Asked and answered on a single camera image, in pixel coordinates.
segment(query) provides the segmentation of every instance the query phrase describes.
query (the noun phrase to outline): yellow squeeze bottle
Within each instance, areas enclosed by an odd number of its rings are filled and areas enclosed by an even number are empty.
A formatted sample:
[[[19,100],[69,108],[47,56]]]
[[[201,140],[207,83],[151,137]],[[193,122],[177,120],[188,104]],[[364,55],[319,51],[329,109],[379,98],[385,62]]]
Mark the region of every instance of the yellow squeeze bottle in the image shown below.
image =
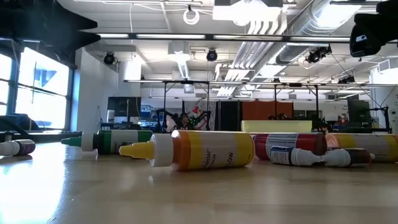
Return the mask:
[[[148,159],[152,167],[172,165],[174,170],[239,167],[253,160],[254,143],[248,133],[175,130],[122,146],[119,153]]]

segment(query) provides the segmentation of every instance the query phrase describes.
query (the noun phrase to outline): squeeze bottle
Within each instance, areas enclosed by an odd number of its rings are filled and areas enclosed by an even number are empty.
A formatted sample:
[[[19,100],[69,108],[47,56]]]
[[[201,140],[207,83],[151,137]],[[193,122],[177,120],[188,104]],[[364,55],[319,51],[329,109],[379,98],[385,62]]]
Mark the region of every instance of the squeeze bottle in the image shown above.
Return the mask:
[[[327,150],[326,138],[322,133],[263,133],[254,137],[256,156],[259,159],[269,159],[272,146],[292,147],[308,150],[314,155],[324,155]]]
[[[119,154],[123,142],[145,142],[152,131],[147,130],[99,130],[95,133],[83,133],[79,137],[62,139],[62,144],[81,147],[82,151],[98,150],[98,154]]]
[[[0,143],[0,156],[24,156],[32,153],[36,148],[30,139],[6,141]]]
[[[153,134],[148,142],[122,146],[119,152],[148,159],[152,167],[209,169],[248,165],[254,144],[248,133],[175,130],[171,135]]]
[[[367,166],[372,162],[374,155],[365,149],[334,149],[322,156],[327,166],[359,167]]]
[[[283,146],[272,146],[269,160],[275,164],[293,166],[312,166],[316,162],[322,162],[322,158],[311,151]]]
[[[328,147],[363,148],[374,154],[373,162],[398,162],[398,136],[395,134],[329,133]]]

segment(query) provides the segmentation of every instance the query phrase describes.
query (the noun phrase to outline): green squeeze bottle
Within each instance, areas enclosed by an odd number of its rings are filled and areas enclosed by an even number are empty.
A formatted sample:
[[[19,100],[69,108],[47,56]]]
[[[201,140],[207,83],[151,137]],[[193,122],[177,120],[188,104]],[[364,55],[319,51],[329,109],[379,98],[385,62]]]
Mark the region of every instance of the green squeeze bottle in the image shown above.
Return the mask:
[[[79,137],[62,139],[61,143],[81,147],[82,151],[98,150],[100,155],[119,154],[123,142],[147,142],[152,136],[148,130],[99,130]]]

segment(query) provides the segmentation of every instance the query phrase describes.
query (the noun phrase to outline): red squeeze bottle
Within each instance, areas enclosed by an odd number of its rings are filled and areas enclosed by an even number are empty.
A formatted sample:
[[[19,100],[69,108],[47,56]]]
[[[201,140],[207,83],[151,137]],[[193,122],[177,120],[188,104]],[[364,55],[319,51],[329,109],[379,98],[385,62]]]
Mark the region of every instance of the red squeeze bottle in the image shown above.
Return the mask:
[[[312,151],[314,155],[326,153],[327,143],[323,133],[263,133],[253,138],[256,156],[269,160],[268,153],[272,146],[284,146]]]

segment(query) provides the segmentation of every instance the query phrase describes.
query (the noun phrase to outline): wooden table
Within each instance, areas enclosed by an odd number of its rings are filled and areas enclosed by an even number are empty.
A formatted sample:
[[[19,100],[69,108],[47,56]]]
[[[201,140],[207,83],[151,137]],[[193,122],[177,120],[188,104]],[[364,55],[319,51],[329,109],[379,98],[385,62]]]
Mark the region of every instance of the wooden table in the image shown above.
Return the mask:
[[[174,172],[60,143],[0,157],[0,223],[397,223],[398,165]]]

